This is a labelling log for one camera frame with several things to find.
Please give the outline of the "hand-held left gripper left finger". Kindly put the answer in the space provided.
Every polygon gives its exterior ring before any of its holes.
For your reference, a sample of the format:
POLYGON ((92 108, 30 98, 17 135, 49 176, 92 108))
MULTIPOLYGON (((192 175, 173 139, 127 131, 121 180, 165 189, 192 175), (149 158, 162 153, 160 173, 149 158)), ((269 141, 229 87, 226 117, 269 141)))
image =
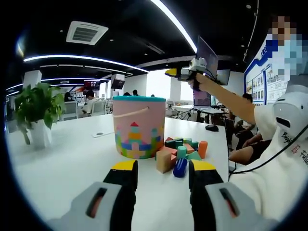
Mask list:
POLYGON ((75 197, 70 209, 51 219, 54 231, 129 231, 131 230, 138 162, 122 161, 111 167, 102 182, 95 182, 75 197))

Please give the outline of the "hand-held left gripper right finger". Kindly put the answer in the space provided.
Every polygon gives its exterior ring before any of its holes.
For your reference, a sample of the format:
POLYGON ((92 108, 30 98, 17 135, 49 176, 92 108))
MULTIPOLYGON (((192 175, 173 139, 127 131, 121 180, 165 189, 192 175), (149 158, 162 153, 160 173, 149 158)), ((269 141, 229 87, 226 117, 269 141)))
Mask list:
POLYGON ((254 201, 230 182, 223 182, 216 168, 190 160, 190 204, 196 231, 270 231, 277 225, 257 213, 254 201))

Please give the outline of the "person's right hand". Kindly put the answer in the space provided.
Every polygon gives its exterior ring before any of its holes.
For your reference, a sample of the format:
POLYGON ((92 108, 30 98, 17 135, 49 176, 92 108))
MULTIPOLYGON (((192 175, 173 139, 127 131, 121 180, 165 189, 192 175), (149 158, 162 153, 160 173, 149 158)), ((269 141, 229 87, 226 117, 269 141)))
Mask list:
POLYGON ((211 79, 201 73, 196 72, 192 79, 188 81, 190 87, 195 91, 206 91, 211 79))

